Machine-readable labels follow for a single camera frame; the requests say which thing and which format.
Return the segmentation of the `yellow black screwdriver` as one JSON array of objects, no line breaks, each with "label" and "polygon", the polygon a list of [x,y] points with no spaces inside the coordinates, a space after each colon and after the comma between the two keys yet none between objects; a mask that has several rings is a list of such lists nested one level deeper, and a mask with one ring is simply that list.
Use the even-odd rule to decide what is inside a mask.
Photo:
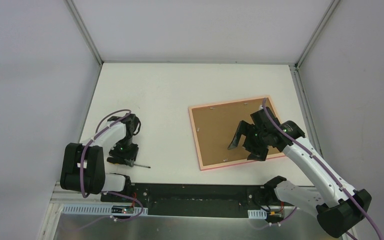
[{"label": "yellow black screwdriver", "polygon": [[147,166],[147,165],[137,164],[137,163],[135,163],[135,161],[133,159],[126,159],[126,158],[108,157],[107,162],[110,164],[124,165],[124,166],[128,166],[131,168],[133,168],[133,167],[141,167],[141,168],[146,168],[146,169],[151,168],[150,166]]}]

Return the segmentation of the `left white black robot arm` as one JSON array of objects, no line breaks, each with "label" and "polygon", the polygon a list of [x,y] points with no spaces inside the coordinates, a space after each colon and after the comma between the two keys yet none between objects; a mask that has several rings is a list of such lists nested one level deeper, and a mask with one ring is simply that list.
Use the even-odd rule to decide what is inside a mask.
[{"label": "left white black robot arm", "polygon": [[69,143],[64,151],[61,188],[85,196],[113,192],[120,202],[129,201],[133,195],[129,176],[106,172],[105,164],[133,167],[139,152],[133,137],[140,129],[141,121],[135,114],[111,116],[89,140]]}]

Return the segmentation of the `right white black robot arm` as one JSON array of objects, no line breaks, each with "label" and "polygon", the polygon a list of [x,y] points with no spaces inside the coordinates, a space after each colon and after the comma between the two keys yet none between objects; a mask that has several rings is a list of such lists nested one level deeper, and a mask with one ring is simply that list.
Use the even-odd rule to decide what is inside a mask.
[{"label": "right white black robot arm", "polygon": [[311,181],[317,193],[298,187],[277,176],[264,185],[264,200],[270,205],[280,201],[293,204],[316,218],[331,237],[339,238],[367,217],[372,196],[344,180],[314,149],[304,131],[293,121],[280,123],[269,107],[252,113],[252,123],[241,120],[228,149],[238,146],[249,152],[248,160],[264,161],[269,147],[292,160]]}]

